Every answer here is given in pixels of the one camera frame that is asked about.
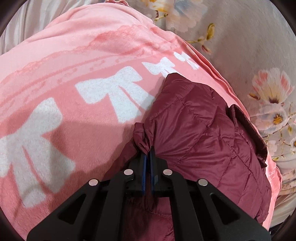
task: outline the bed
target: bed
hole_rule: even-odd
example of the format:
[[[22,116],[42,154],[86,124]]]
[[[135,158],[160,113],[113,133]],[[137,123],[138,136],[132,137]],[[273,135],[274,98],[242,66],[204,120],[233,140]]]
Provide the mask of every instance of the bed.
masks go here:
[[[3,1],[0,4],[1,54],[42,30],[67,10],[97,3],[57,3],[52,0],[25,2]],[[289,202],[289,211],[284,205],[285,200],[291,199],[295,193],[296,186],[296,108],[293,105],[296,69],[292,64],[296,60],[296,37],[293,33],[296,25],[291,12],[293,3],[273,1],[273,5],[268,0],[239,3],[234,0],[219,3],[214,0],[176,2],[179,4],[174,5],[169,1],[170,4],[164,8],[161,2],[128,1],[131,7],[151,18],[157,26],[173,31],[191,43],[229,81],[250,113],[252,122],[261,131],[283,175],[280,195],[286,198],[278,203],[282,210],[272,225],[286,221],[273,240],[294,240],[296,234],[289,227],[296,222],[296,214],[287,217],[292,214],[296,204]],[[192,4],[195,10],[190,11],[184,5],[185,2]],[[36,9],[40,9],[39,16],[26,14]],[[268,93],[267,88],[270,86],[279,89],[277,95]],[[1,232],[12,235],[11,240],[21,240],[3,214],[1,222],[4,223],[1,227],[7,227]]]

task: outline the pink flower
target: pink flower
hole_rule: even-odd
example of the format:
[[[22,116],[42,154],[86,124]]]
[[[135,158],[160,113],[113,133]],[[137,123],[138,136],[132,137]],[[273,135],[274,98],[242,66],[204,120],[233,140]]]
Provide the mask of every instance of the pink flower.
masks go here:
[[[289,76],[278,68],[260,70],[252,82],[255,94],[250,93],[249,96],[265,104],[281,104],[294,90]]]

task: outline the yellow flower center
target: yellow flower center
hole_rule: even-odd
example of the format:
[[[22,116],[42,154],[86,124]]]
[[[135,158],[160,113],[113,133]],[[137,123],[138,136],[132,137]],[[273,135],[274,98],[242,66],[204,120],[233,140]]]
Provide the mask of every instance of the yellow flower center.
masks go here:
[[[274,117],[274,121],[273,121],[273,124],[274,125],[278,125],[280,123],[283,122],[283,117],[279,114],[276,114],[276,116]]]

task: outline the flower print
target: flower print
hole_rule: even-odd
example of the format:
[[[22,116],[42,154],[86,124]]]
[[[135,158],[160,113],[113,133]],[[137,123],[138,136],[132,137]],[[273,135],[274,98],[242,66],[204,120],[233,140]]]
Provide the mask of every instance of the flower print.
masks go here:
[[[281,104],[294,90],[289,76],[278,68],[260,70],[252,83],[255,93],[250,93],[249,96],[265,104]]]
[[[290,141],[291,151],[296,151],[296,137]]]
[[[197,40],[188,40],[186,41],[189,44],[194,44],[194,43],[199,43],[201,45],[201,49],[206,52],[207,54],[211,55],[212,51],[205,46],[205,42],[212,39],[214,37],[215,34],[215,24],[214,23],[210,23],[207,27],[207,35],[206,37],[204,36],[200,36]]]
[[[291,125],[288,125],[288,133],[289,133],[289,136],[293,134],[293,128]]]
[[[274,154],[277,151],[276,141],[267,141],[266,146],[267,146],[270,156],[274,156]]]
[[[203,0],[142,0],[146,6],[158,12],[156,20],[166,17],[168,30],[187,32],[200,21],[207,7]]]
[[[255,125],[265,134],[273,134],[288,123],[288,115],[279,104],[265,105],[257,114]]]

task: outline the maroon puffer jacket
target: maroon puffer jacket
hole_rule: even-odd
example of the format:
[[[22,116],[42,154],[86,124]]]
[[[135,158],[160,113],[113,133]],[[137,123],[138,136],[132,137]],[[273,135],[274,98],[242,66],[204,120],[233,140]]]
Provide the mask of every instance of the maroon puffer jacket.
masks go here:
[[[168,75],[149,116],[144,124],[135,124],[133,140],[105,177],[151,146],[184,178],[205,178],[259,223],[267,217],[267,148],[239,107],[228,108],[209,86]],[[154,199],[149,192],[127,201],[125,225],[125,240],[174,240],[169,199]]]

